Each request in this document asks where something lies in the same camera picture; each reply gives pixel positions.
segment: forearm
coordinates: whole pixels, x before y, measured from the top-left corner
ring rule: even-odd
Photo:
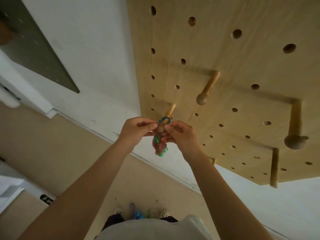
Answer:
[[[125,157],[115,142],[26,229],[24,239],[84,239]]]
[[[208,157],[186,158],[221,240],[272,240],[269,232],[224,181]]]

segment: person's left arm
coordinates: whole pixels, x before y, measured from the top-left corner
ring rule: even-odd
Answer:
[[[18,240],[84,239],[125,157],[143,136],[157,128],[156,121],[128,119],[118,140],[30,224]]]

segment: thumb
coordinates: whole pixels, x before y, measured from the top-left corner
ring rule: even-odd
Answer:
[[[175,130],[172,126],[166,124],[164,125],[165,130],[167,133],[169,133],[174,139],[176,139],[179,136],[179,133],[177,130]]]
[[[151,123],[151,124],[148,124],[148,125],[145,125],[145,126],[142,126],[141,127],[141,133],[143,135],[145,135],[146,133],[148,133],[149,131],[153,131],[155,128],[158,127],[158,124],[157,123]]]

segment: blue loop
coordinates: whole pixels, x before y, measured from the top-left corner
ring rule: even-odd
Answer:
[[[169,120],[166,124],[170,123],[170,118],[169,117],[163,117],[162,120],[159,120],[159,123],[161,123],[164,119],[168,119]]]

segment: blurred brown object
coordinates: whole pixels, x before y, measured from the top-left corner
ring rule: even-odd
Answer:
[[[13,32],[8,28],[8,26],[0,21],[0,45],[9,43],[12,39]]]

